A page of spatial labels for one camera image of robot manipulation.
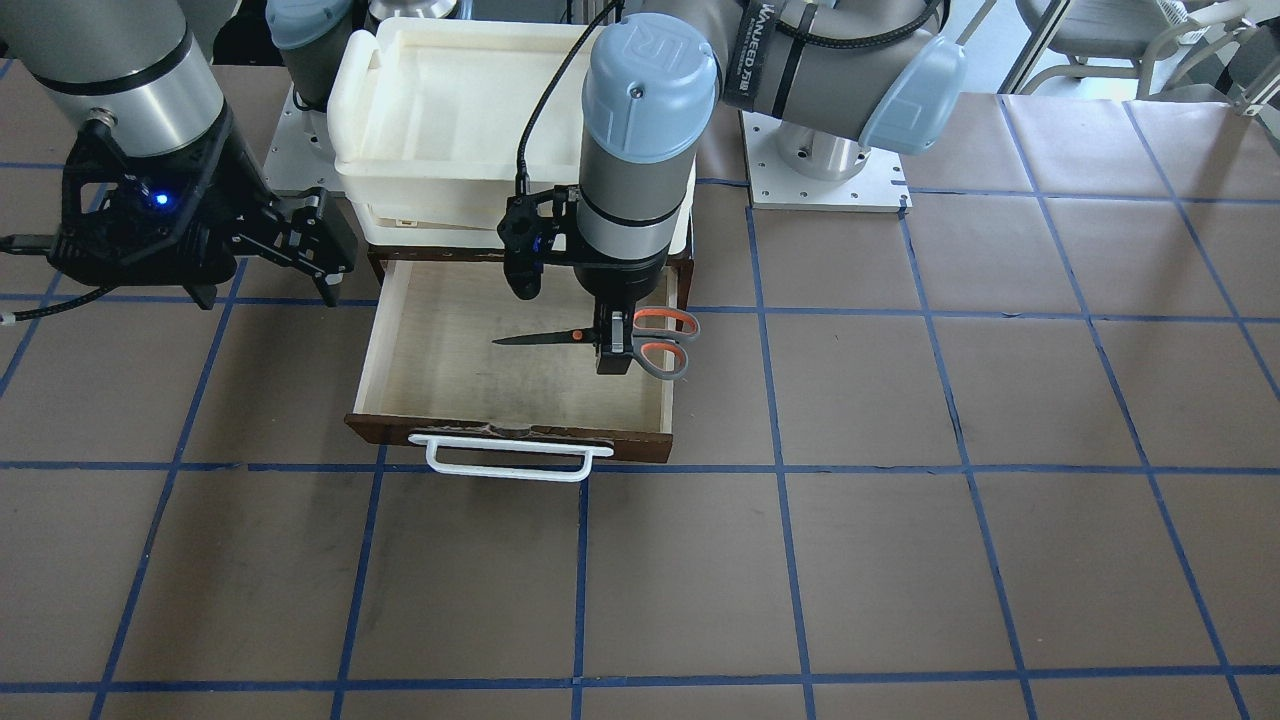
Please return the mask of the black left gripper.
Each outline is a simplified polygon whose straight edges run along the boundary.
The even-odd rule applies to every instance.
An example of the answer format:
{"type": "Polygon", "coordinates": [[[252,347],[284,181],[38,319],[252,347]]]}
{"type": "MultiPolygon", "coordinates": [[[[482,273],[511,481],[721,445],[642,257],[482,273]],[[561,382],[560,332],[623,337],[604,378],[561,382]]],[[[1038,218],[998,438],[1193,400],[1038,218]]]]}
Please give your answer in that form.
{"type": "Polygon", "coordinates": [[[626,375],[634,361],[637,304],[657,288],[666,256],[618,260],[581,256],[571,261],[579,283],[594,297],[590,327],[570,332],[571,341],[594,341],[598,375],[626,375]]]}

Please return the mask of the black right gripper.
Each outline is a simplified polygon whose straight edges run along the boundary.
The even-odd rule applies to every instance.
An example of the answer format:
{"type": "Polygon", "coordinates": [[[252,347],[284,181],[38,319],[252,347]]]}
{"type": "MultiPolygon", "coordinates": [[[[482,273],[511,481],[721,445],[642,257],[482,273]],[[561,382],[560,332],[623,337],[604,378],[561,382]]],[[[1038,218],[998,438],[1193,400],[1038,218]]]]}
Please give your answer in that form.
{"type": "Polygon", "coordinates": [[[221,142],[211,179],[197,210],[210,237],[234,256],[256,255],[308,277],[326,307],[337,307],[343,277],[355,269],[355,229],[324,187],[301,195],[270,191],[237,127],[220,113],[214,129],[221,142]]]}

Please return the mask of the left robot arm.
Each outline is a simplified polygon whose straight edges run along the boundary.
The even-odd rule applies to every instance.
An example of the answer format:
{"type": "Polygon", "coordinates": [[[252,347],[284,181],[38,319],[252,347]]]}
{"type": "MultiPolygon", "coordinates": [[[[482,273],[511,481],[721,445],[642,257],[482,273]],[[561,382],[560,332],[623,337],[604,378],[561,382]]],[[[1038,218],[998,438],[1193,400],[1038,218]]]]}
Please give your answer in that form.
{"type": "Polygon", "coordinates": [[[596,372],[623,374],[635,307],[657,286],[696,146],[721,105],[919,154],[966,58],[942,1],[641,1],[591,46],[570,241],[588,263],[596,372]]]}

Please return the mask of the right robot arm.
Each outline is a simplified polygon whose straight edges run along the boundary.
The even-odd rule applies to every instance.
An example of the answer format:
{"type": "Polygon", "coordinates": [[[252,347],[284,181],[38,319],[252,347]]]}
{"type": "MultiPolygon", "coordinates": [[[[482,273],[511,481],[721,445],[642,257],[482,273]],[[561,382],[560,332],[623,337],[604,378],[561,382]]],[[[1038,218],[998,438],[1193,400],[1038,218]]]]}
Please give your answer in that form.
{"type": "Polygon", "coordinates": [[[3,38],[76,127],[52,234],[3,251],[88,287],[4,324],[120,287],[174,286],[201,309],[256,255],[308,277],[329,307],[357,237],[320,186],[274,193],[175,1],[5,1],[3,38]]]}

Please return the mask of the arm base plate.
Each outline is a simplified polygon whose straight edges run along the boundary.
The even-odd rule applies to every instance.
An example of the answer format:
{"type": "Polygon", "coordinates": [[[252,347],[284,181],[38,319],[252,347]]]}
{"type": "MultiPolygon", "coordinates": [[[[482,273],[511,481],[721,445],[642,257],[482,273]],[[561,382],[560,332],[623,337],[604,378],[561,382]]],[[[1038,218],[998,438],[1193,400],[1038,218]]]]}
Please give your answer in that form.
{"type": "Polygon", "coordinates": [[[754,208],[899,213],[913,206],[896,152],[760,113],[740,118],[754,208]]]}
{"type": "Polygon", "coordinates": [[[312,187],[324,187],[338,197],[346,195],[335,169],[326,113],[305,106],[293,86],[283,102],[262,173],[268,187],[282,197],[312,187]]]}

